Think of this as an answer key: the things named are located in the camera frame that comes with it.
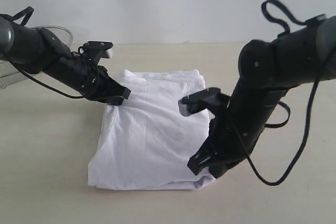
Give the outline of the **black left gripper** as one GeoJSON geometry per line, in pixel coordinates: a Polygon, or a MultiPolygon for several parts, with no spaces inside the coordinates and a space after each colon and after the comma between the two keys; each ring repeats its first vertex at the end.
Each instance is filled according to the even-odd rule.
{"type": "Polygon", "coordinates": [[[131,93],[130,89],[112,79],[104,67],[91,60],[77,60],[62,80],[84,98],[109,105],[121,105],[131,93]]]}

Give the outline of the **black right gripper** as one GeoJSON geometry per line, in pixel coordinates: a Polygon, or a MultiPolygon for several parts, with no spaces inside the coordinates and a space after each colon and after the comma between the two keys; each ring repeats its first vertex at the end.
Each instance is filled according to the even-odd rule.
{"type": "Polygon", "coordinates": [[[242,110],[230,105],[222,107],[211,120],[209,136],[189,158],[188,168],[198,175],[209,167],[215,179],[222,177],[251,154],[275,107],[275,104],[253,104],[242,110]]]}

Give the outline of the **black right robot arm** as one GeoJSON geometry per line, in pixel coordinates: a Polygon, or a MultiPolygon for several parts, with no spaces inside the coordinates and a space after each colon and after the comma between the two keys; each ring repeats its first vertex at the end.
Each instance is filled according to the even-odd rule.
{"type": "Polygon", "coordinates": [[[209,135],[189,158],[188,168],[199,174],[208,168],[221,177],[250,154],[267,121],[290,89],[316,79],[335,78],[335,17],[314,20],[305,28],[272,42],[252,40],[238,59],[239,79],[231,95],[208,88],[184,97],[187,115],[209,110],[214,118],[209,135]]]}

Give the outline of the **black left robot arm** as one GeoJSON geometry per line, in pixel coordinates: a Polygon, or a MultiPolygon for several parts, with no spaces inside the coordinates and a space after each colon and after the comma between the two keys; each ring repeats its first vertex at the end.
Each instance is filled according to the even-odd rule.
{"type": "Polygon", "coordinates": [[[77,91],[79,98],[121,105],[131,91],[113,80],[102,58],[109,58],[113,44],[89,41],[71,51],[47,28],[28,28],[1,15],[1,56],[23,74],[40,72],[77,91]]]}

